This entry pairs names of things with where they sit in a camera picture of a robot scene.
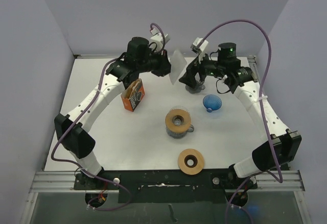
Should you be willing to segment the grey plastic dripper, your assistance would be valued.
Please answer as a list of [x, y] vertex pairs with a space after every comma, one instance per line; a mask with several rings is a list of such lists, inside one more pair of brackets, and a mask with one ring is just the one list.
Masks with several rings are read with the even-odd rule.
[[205, 89], [205, 84], [204, 81], [195, 80], [186, 84], [185, 89], [191, 94], [196, 94]]

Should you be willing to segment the white paper coffee filter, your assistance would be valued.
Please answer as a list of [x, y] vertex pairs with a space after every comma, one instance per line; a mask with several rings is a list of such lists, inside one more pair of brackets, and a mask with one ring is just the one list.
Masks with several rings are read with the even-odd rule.
[[174, 85], [182, 73], [184, 67], [187, 65], [187, 61], [183, 54], [178, 50], [174, 50], [172, 56], [170, 57], [171, 71], [169, 73], [169, 78], [171, 84]]

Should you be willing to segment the blue plastic dripper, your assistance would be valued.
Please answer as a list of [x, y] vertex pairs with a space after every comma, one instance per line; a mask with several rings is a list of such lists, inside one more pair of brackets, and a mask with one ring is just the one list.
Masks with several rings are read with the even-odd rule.
[[214, 94], [206, 95], [202, 103], [208, 113], [217, 111], [222, 107], [222, 100]]

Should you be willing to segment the orange coffee filter box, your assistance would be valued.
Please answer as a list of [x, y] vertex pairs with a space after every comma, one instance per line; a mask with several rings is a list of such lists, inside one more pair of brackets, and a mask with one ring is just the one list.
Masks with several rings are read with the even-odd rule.
[[145, 96], [145, 90], [141, 78], [132, 82], [121, 94], [124, 108], [133, 112]]

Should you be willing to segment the grey glass carafe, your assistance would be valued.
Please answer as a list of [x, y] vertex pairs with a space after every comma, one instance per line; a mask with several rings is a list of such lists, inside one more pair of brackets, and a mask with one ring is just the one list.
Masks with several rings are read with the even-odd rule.
[[195, 130], [195, 128], [194, 128], [193, 125], [190, 125], [190, 127], [189, 127], [186, 131], [184, 131], [184, 132], [174, 132], [174, 131], [170, 130], [168, 127], [166, 127], [166, 133], [167, 133], [170, 137], [172, 137], [172, 138], [174, 138], [174, 139], [181, 139], [181, 138], [183, 138], [187, 133], [192, 133], [192, 132], [194, 132], [194, 130]]

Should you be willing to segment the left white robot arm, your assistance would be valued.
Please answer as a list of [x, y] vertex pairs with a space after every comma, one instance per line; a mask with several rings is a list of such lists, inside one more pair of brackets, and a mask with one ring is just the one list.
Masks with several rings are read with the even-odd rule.
[[103, 67], [98, 85], [78, 106], [66, 115], [58, 114], [55, 119], [56, 147], [63, 145], [73, 161], [86, 176], [86, 183], [93, 189], [100, 188], [104, 176], [103, 167], [94, 154], [95, 140], [89, 131], [99, 115], [117, 96], [144, 72], [164, 77], [171, 71], [165, 50], [170, 40], [168, 34], [154, 34], [150, 39], [133, 37], [126, 52], [108, 61]]

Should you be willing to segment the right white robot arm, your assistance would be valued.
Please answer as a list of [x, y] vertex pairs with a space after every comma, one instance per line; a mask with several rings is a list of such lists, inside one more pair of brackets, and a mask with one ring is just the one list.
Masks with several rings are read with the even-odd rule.
[[208, 41], [201, 38], [192, 43], [191, 49], [197, 57], [186, 67], [179, 81], [197, 89], [206, 77], [217, 78], [242, 103], [256, 125], [262, 144], [249, 157], [234, 164], [233, 171], [227, 175], [229, 185], [238, 188], [245, 183], [246, 177], [293, 161], [302, 137], [298, 131], [291, 131], [275, 113], [268, 98], [262, 94], [255, 73], [237, 58], [235, 43], [219, 44], [216, 60], [206, 53], [207, 45]]

